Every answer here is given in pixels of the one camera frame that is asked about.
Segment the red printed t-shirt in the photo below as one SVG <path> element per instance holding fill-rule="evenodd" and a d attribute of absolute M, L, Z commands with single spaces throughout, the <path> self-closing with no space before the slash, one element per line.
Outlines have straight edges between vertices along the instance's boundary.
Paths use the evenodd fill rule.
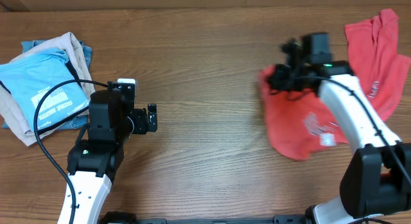
<path fill-rule="evenodd" d="M 401 100 L 410 68 L 410 58 L 398 54 L 398 16 L 384 9 L 370 19 L 347 24 L 345 35 L 354 75 L 322 82 L 318 95 L 296 101 L 286 92 L 273 95 L 267 77 L 275 66 L 261 71 L 267 137 L 281 155 L 306 160 L 314 151 L 337 143 L 356 150 L 366 144 L 382 147 L 400 142 L 384 123 Z"/>

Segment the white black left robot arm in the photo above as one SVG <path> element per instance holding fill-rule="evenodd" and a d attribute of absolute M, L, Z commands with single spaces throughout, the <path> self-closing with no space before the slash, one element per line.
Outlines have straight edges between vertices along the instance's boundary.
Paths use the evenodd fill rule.
<path fill-rule="evenodd" d="M 132 134 L 157 131 L 157 106 L 135 108 L 137 81 L 120 78 L 91 94 L 89 122 L 67 157 L 70 184 L 58 219 L 97 223 Z"/>

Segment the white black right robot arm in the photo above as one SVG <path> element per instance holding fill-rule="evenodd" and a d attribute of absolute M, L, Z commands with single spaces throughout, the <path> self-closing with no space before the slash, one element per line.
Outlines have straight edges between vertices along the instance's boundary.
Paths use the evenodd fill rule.
<path fill-rule="evenodd" d="M 274 223 L 381 223 L 380 216 L 410 210 L 410 144 L 403 143 L 369 103 L 349 62 L 334 61 L 327 33 L 291 39 L 281 47 L 267 83 L 273 95 L 311 90 L 349 142 L 353 157 L 339 195 L 304 214 L 276 215 Z"/>

